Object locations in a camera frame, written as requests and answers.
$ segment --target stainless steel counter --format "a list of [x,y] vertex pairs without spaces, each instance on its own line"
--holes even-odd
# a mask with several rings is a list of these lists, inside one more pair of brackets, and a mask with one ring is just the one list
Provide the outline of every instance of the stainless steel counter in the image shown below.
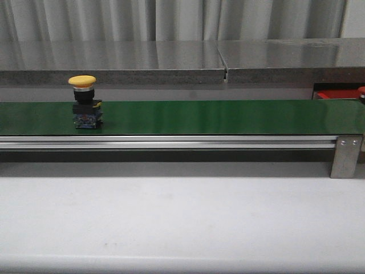
[[92,74],[98,84],[219,84],[215,42],[0,43],[0,84],[67,84]]
[[0,43],[0,85],[365,82],[365,39]]
[[365,82],[365,39],[219,41],[228,83]]

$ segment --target yellow mushroom button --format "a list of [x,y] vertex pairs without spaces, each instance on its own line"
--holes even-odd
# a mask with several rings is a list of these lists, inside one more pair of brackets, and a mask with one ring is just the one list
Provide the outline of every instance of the yellow mushroom button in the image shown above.
[[75,87],[90,87],[95,82],[96,78],[90,75],[78,75],[71,77],[68,80],[68,83],[74,85]]

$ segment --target white countertop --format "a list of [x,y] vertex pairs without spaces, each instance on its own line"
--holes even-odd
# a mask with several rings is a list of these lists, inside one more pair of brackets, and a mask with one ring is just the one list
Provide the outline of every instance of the white countertop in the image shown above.
[[2,163],[0,272],[365,272],[365,165]]

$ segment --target gray curtain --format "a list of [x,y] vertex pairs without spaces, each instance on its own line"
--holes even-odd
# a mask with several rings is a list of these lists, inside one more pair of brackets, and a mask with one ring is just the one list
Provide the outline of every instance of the gray curtain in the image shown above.
[[2,0],[0,41],[339,37],[345,0]]

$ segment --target support leg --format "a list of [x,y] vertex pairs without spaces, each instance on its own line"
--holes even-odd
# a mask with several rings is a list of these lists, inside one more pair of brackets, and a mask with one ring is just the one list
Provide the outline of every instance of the support leg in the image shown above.
[[331,178],[345,179],[354,177],[360,153],[362,136],[340,136],[336,142],[335,158]]

